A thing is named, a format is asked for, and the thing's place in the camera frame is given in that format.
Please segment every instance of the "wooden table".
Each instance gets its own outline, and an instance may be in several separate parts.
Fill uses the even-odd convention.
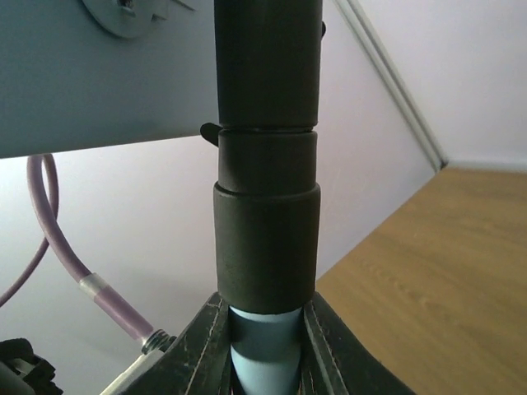
[[[527,394],[527,174],[441,171],[317,287],[417,393]]]

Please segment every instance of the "gray metal panel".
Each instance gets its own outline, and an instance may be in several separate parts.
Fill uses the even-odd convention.
[[[213,2],[169,3],[167,21],[126,40],[79,0],[3,2],[0,158],[195,135],[217,121]]]

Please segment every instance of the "wooden floor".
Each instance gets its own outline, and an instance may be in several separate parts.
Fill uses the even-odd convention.
[[[527,394],[527,174],[443,170],[317,286],[418,394]]]

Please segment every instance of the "black cylinder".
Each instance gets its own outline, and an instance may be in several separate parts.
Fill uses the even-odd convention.
[[[322,0],[216,0],[220,124],[317,123]]]
[[[280,314],[315,291],[316,133],[222,131],[214,187],[217,281],[233,307]]]

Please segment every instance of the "metal strip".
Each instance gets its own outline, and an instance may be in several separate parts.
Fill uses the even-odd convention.
[[[373,26],[357,0],[333,0],[349,27],[358,38],[368,58],[379,73],[386,89],[398,106],[417,143],[433,169],[438,172],[447,164],[447,158],[430,127],[415,104],[395,65],[380,42]]]

